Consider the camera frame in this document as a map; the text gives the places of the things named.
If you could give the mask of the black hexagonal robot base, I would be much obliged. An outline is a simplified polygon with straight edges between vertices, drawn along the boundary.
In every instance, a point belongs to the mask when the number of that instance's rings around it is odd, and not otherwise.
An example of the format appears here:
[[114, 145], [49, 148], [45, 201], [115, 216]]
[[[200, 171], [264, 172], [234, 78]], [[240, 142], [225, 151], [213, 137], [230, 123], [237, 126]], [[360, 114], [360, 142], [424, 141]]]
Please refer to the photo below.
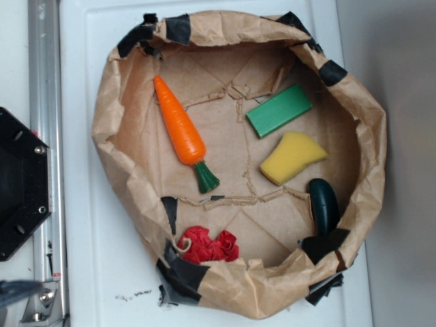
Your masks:
[[49, 148], [1, 108], [1, 261], [9, 260], [49, 216]]

